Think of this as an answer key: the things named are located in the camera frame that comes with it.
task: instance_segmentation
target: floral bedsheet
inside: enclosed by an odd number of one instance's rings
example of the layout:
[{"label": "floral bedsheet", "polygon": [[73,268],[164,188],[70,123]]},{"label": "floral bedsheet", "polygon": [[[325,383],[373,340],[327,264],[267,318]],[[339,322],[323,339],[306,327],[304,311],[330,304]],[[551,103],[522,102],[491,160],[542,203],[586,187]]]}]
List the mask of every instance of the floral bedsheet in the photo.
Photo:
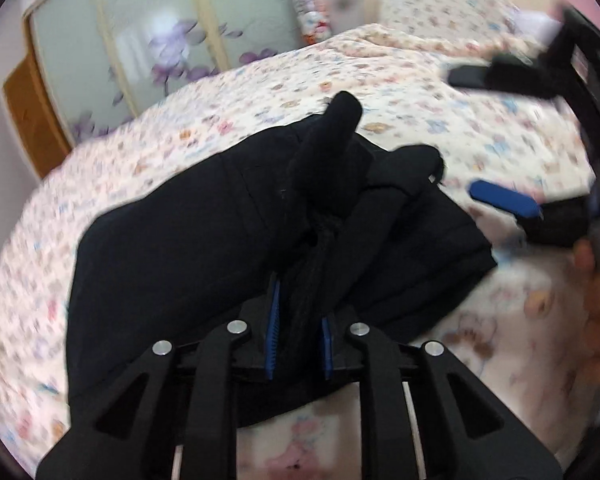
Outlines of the floral bedsheet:
[{"label": "floral bedsheet", "polygon": [[[496,244],[498,268],[427,336],[445,342],[568,463],[592,397],[576,377],[581,287],[565,253],[512,243],[512,221],[472,203],[466,186],[486,178],[542,199],[586,189],[591,174],[568,109],[444,82],[448,63],[503,48],[530,53],[534,46],[508,36],[422,40],[365,25],[190,84],[74,150],[30,197],[0,255],[0,437],[19,462],[33,474],[69,425],[66,308],[77,245],[90,222],[248,135],[320,113],[346,89],[363,104],[358,131],[372,142],[439,147],[443,189]],[[238,475],[359,478],[357,399],[351,385],[240,430]]]}]

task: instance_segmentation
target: blue gripper pad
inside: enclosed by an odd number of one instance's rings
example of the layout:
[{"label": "blue gripper pad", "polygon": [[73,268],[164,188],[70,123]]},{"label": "blue gripper pad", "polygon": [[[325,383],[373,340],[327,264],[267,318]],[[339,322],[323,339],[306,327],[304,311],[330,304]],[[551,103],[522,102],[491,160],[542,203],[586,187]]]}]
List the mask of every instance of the blue gripper pad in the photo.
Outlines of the blue gripper pad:
[{"label": "blue gripper pad", "polygon": [[486,180],[475,180],[469,186],[469,196],[497,209],[522,218],[542,216],[542,208],[529,195],[518,193]]}]

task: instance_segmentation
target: sliding wardrobe door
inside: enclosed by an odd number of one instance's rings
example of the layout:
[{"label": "sliding wardrobe door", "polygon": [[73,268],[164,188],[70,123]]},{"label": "sliding wardrobe door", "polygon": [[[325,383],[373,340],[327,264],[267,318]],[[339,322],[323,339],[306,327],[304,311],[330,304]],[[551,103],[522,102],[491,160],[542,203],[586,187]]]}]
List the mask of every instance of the sliding wardrobe door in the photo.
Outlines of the sliding wardrobe door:
[{"label": "sliding wardrobe door", "polygon": [[96,6],[115,70],[138,112],[218,72],[195,0],[99,0]]},{"label": "sliding wardrobe door", "polygon": [[132,117],[94,0],[45,0],[29,25],[46,91],[71,144],[105,135]]},{"label": "sliding wardrobe door", "polygon": [[209,3],[232,67],[302,46],[292,0],[210,0]]}]

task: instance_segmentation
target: black fabric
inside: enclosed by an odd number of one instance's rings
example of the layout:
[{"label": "black fabric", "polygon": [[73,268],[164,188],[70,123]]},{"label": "black fabric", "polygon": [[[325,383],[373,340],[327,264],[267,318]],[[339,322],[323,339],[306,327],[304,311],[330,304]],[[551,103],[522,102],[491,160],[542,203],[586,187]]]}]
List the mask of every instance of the black fabric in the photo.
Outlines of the black fabric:
[{"label": "black fabric", "polygon": [[355,134],[361,114],[341,92],[323,116],[255,134],[93,223],[68,310],[72,417],[156,340],[199,339],[264,294],[272,270],[281,401],[252,406],[250,424],[324,392],[304,374],[340,304],[407,343],[466,297],[494,261],[438,189],[440,154],[372,145]]}]

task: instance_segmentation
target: purple flower print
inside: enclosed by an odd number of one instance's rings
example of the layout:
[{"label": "purple flower print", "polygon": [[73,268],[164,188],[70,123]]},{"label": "purple flower print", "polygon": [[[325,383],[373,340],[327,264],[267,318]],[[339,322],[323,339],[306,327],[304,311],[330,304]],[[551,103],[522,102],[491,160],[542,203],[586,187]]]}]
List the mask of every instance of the purple flower print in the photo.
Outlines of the purple flower print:
[{"label": "purple flower print", "polygon": [[240,38],[241,35],[244,34],[242,30],[231,30],[227,32],[226,28],[226,23],[223,23],[218,27],[218,33],[220,36],[225,36],[226,38],[232,38],[232,40],[234,40],[235,38]]},{"label": "purple flower print", "polygon": [[188,72],[189,47],[206,40],[206,32],[196,27],[197,24],[196,20],[182,20],[167,34],[156,36],[149,42],[157,60],[152,68],[154,84],[163,86],[165,97],[169,95],[169,79],[179,79]]},{"label": "purple flower print", "polygon": [[[235,39],[240,38],[244,32],[242,30],[228,32],[227,24],[222,23],[218,27],[218,33],[226,38]],[[149,42],[149,48],[157,61],[152,68],[154,84],[164,88],[165,97],[169,95],[169,79],[186,76],[189,81],[198,81],[219,73],[217,68],[208,68],[204,65],[189,68],[187,65],[189,47],[197,46],[205,40],[206,32],[198,27],[196,20],[182,20],[176,23],[167,34],[156,36]]]},{"label": "purple flower print", "polygon": [[265,48],[260,54],[256,54],[255,52],[245,52],[240,56],[240,63],[243,65],[248,65],[249,63],[253,63],[254,61],[259,61],[261,59],[265,59],[267,57],[273,57],[278,54],[277,51],[272,48]]},{"label": "purple flower print", "polygon": [[210,75],[218,75],[219,73],[220,71],[218,70],[218,67],[215,67],[213,70],[209,70],[209,68],[204,65],[196,65],[191,70],[187,71],[187,79],[193,82],[205,77],[209,77]]},{"label": "purple flower print", "polygon": [[176,66],[165,66],[161,64],[155,64],[151,69],[154,74],[154,84],[162,85],[164,88],[164,96],[169,95],[169,78],[180,79],[185,73],[185,68],[180,65]]},{"label": "purple flower print", "polygon": [[92,115],[93,113],[87,110],[80,114],[77,121],[69,124],[71,133],[74,134],[76,141],[82,142],[89,139],[96,129],[96,123],[91,120]]},{"label": "purple flower print", "polygon": [[[93,113],[89,110],[80,114],[80,117],[77,121],[70,123],[70,128],[72,134],[74,134],[74,139],[77,144],[81,144],[85,140],[89,139],[99,139],[101,137],[106,137],[110,133],[113,133],[117,127],[111,127],[108,124],[101,126],[96,131],[96,123],[91,119]],[[126,117],[120,125],[129,123],[133,121],[134,118],[129,116]]]},{"label": "purple flower print", "polygon": [[124,98],[124,94],[122,92],[118,92],[116,95],[114,95],[113,97],[113,106],[117,106],[122,102],[122,99]]},{"label": "purple flower print", "polygon": [[196,20],[180,21],[167,34],[156,36],[149,42],[158,64],[172,68],[186,60],[190,46],[206,40],[206,32],[196,27],[197,24]]}]

